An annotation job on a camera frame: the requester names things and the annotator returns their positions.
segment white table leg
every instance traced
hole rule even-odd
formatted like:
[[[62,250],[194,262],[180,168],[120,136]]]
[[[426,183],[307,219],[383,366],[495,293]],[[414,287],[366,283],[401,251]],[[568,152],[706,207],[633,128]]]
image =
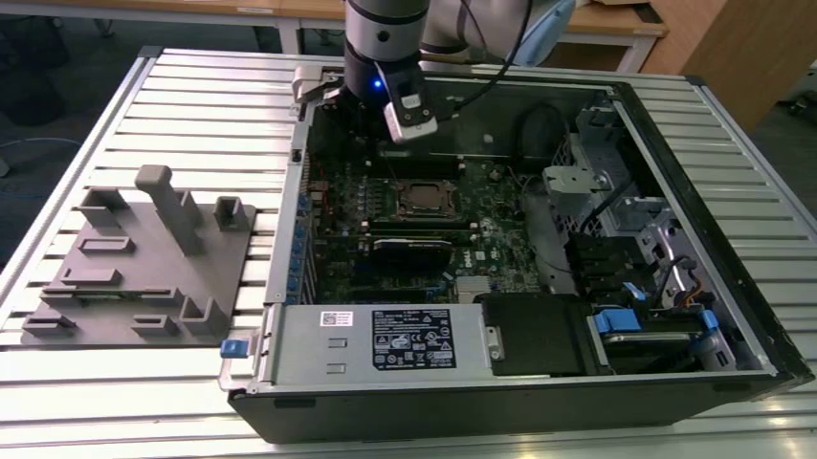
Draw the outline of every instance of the white table leg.
[[[299,55],[302,53],[302,42],[298,39],[299,20],[297,18],[278,19],[278,33],[281,34],[281,50],[286,55]]]
[[[656,46],[657,38],[653,36],[640,36],[633,45],[628,48],[622,62],[618,64],[617,72],[637,74],[648,61],[650,51]]]

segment motherboard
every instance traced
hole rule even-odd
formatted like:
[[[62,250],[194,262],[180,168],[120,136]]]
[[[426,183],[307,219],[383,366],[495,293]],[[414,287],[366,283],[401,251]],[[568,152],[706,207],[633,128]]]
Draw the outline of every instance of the motherboard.
[[[502,164],[455,156],[430,167],[313,162],[315,302],[470,303],[540,292],[525,182]]]

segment gray floor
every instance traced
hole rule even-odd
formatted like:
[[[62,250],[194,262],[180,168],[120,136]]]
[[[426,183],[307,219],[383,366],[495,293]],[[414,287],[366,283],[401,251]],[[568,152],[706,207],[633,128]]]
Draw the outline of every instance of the gray floor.
[[[54,83],[67,101],[68,113],[36,128],[14,126],[0,115],[0,144],[11,139],[63,137],[82,141],[143,45],[226,51],[278,51],[278,34],[263,31],[256,40],[250,27],[166,24],[116,21],[115,36],[100,38],[94,22],[67,19],[62,35],[72,60],[51,72]],[[314,54],[341,55],[341,38],[322,46],[318,35],[306,33],[306,50]],[[754,140],[805,205],[817,212],[817,126],[793,119],[776,108],[754,133]],[[12,172],[0,178],[0,267],[34,221],[44,197],[11,197],[16,193],[47,196],[74,157],[75,148],[62,143],[27,143],[0,150]]]

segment green circuit board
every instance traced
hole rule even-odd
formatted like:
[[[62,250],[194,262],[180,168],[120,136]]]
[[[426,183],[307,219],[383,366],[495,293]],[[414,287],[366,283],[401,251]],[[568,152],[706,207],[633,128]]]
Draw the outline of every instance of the green circuit board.
[[[350,164],[315,165],[310,189],[319,209],[314,229],[319,303],[457,302],[455,279],[477,275],[489,277],[493,291],[541,290],[519,202],[527,178],[517,181],[491,161],[462,163],[458,178],[442,181],[371,178],[365,168]],[[410,209],[410,199],[433,205]],[[413,225],[431,220],[439,228]],[[373,234],[378,223],[390,229]],[[381,275],[367,270],[370,245],[389,238],[450,241],[453,254],[442,274]]]

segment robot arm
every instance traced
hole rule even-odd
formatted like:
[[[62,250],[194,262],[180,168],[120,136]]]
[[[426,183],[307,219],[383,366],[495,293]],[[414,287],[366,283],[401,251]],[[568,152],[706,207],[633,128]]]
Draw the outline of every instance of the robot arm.
[[[481,46],[483,39],[493,54],[537,65],[556,46],[573,8],[574,0],[346,0],[346,87],[365,104],[383,108],[394,142],[437,132],[421,49],[453,54]]]

